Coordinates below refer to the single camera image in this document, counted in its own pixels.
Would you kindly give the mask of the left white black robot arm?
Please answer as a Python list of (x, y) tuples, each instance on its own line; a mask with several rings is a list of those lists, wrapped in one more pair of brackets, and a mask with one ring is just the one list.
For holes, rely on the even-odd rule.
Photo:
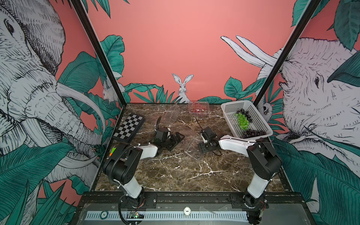
[(179, 132), (170, 134), (164, 141), (153, 138), (144, 144), (129, 144), (120, 142), (103, 167), (103, 173), (108, 176), (109, 182), (121, 189), (125, 197), (139, 207), (144, 201), (144, 188), (135, 178), (140, 160), (155, 158), (162, 154), (163, 150), (171, 151), (185, 136)]

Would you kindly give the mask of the dark purple grape bunch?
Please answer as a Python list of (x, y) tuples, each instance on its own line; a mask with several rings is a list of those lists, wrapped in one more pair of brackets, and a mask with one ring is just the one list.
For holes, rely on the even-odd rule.
[(264, 136), (264, 135), (266, 135), (265, 131), (248, 129), (245, 131), (244, 137), (252, 138), (252, 137), (259, 137), (259, 136)]
[(249, 123), (252, 123), (253, 122), (253, 119), (250, 115), (250, 112), (249, 111), (246, 111), (244, 109), (239, 109), (236, 114), (237, 118), (242, 122), (242, 121), (245, 121), (247, 120)]

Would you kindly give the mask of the clear plastic clamshell container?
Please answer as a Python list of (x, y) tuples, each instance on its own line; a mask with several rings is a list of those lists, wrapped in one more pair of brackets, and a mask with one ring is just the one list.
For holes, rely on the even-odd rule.
[(202, 101), (190, 102), (188, 111), (194, 116), (205, 116), (210, 113), (210, 104)]

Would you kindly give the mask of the black frame post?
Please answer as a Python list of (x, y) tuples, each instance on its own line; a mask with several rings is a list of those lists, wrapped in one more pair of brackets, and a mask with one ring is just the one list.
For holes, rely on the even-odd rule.
[(254, 106), (258, 106), (258, 104), (261, 102), (262, 97), (265, 95), (273, 79), (280, 71), (280, 68), (285, 62), (287, 56), (293, 50), (293, 47), (295, 46), (298, 38), (303, 33), (304, 29), (306, 28), (308, 22), (310, 21), (311, 17), (313, 16), (314, 12), (316, 11), (320, 3), (321, 0), (311, 0), (307, 3), (302, 15), (300, 16), (297, 24), (295, 25), (293, 32), (291, 33), (291, 36), (289, 37), (286, 45), (284, 46), (283, 51), (281, 52), (270, 74), (265, 80), (259, 94), (257, 95), (255, 101), (253, 102)]
[(126, 107), (126, 105), (127, 105), (126, 100), (118, 86), (118, 82), (114, 77), (110, 63), (105, 55), (105, 52), (100, 44), (100, 41), (98, 40), (98, 37), (93, 29), (93, 26), (92, 26), (92, 24), (89, 20), (89, 17), (85, 11), (82, 1), (71, 0), (70, 2), (72, 3), (78, 18), (79, 18), (83, 28), (85, 29), (85, 32), (95, 50), (95, 53), (100, 61), (100, 64), (104, 68), (105, 73), (106, 73), (107, 77), (109, 78), (109, 80), (115, 90), (115, 93), (117, 94), (117, 97), (120, 101), (122, 108)]

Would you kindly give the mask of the white plastic perforated basket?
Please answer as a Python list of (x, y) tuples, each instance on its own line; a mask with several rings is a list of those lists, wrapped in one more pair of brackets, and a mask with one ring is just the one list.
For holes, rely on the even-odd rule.
[(232, 101), (221, 105), (225, 120), (234, 137), (257, 140), (273, 135), (269, 124), (248, 100)]

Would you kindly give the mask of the colourful rubik cube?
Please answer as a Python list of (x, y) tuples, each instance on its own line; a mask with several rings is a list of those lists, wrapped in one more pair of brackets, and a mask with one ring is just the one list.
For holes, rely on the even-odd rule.
[(112, 148), (112, 150), (110, 151), (110, 154), (109, 154), (109, 156), (111, 157), (112, 156), (112, 154), (115, 152), (115, 150), (116, 150), (116, 148), (114, 147), (114, 148)]

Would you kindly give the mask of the black front mounting rail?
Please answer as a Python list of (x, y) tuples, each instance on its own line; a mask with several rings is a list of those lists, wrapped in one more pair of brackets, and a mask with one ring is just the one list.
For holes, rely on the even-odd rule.
[[(81, 197), (78, 209), (86, 204), (114, 204), (118, 205), (121, 191), (86, 192)], [(161, 203), (189, 203), (189, 204), (230, 204), (235, 209), (247, 209), (242, 192), (145, 192), (144, 209), (154, 209)], [(267, 204), (293, 204), (303, 202), (300, 193), (295, 192), (266, 192), (263, 194)]]

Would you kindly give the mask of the left black frame post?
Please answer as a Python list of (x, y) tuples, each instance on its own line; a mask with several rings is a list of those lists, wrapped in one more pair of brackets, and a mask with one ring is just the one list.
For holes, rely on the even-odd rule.
[(95, 53), (100, 61), (100, 64), (104, 68), (105, 73), (106, 73), (107, 77), (109, 78), (109, 80), (115, 90), (115, 93), (117, 94), (117, 97), (120, 101), (122, 108), (126, 107), (126, 105), (127, 105), (126, 100), (118, 86), (118, 82), (114, 77), (110, 63), (105, 55), (105, 52), (100, 44), (100, 41), (98, 40), (98, 37), (93, 29), (93, 26), (92, 26), (92, 24), (89, 20), (89, 17), (85, 11), (82, 1), (71, 0), (70, 2), (72, 3), (78, 18), (79, 18), (83, 28), (85, 29), (85, 32), (95, 50)]

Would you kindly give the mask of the red grape bunch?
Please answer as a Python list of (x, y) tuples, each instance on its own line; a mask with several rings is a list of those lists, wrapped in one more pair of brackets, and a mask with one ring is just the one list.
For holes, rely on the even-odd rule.
[(195, 106), (191, 108), (190, 112), (196, 114), (203, 114), (203, 113), (207, 113), (208, 109), (207, 107), (204, 106)]

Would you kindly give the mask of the green grape bunch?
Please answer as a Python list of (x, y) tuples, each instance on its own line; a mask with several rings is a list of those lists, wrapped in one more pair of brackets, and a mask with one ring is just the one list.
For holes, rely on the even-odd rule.
[(248, 127), (249, 127), (249, 122), (247, 120), (245, 121), (240, 121), (238, 118), (237, 118), (237, 122), (238, 122), (238, 126), (243, 129), (243, 130), (247, 130)]

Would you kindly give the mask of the black white checkerboard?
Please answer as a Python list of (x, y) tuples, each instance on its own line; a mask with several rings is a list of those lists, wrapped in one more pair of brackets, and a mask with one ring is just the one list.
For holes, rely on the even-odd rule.
[(131, 143), (145, 120), (146, 119), (141, 115), (130, 114), (114, 132), (113, 138), (119, 142)]

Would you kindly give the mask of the right black frame post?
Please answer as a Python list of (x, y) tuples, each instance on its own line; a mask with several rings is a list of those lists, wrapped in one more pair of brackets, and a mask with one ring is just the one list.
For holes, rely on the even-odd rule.
[(311, 0), (307, 3), (302, 15), (300, 16), (297, 24), (295, 25), (293, 32), (291, 33), (291, 36), (289, 37), (286, 45), (284, 46), (283, 51), (281, 52), (270, 74), (265, 80), (259, 94), (257, 95), (255, 101), (253, 102), (254, 106), (258, 106), (258, 104), (261, 102), (262, 97), (265, 95), (273, 79), (280, 71), (280, 68), (285, 62), (287, 56), (293, 50), (293, 47), (295, 46), (298, 38), (303, 33), (304, 29), (306, 28), (308, 22), (310, 21), (311, 17), (313, 16), (314, 12), (316, 11), (320, 3), (321, 0)]

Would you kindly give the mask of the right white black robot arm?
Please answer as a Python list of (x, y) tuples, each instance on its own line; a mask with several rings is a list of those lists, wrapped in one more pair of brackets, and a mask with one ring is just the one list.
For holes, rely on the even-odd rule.
[(247, 156), (254, 176), (243, 195), (244, 204), (249, 209), (266, 207), (263, 194), (271, 179), (282, 167), (282, 159), (270, 141), (265, 138), (248, 141), (226, 135), (222, 138), (203, 138), (198, 147), (203, 153), (228, 150)]

